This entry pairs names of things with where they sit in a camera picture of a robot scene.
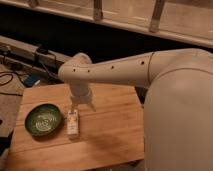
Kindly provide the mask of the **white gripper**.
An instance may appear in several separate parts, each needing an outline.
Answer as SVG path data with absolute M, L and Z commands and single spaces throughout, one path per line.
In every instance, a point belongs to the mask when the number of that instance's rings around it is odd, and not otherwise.
M 92 111 L 96 112 L 95 106 L 92 102 L 92 91 L 88 84 L 70 84 L 71 100 L 74 104 L 87 104 Z M 69 107 L 71 112 L 74 111 L 74 105 Z

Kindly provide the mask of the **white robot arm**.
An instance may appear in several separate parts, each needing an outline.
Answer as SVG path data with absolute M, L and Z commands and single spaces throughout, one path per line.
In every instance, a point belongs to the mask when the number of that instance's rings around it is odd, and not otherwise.
M 78 53 L 58 76 L 75 105 L 92 102 L 91 83 L 146 88 L 145 171 L 213 171 L 213 53 L 187 48 L 100 63 Z

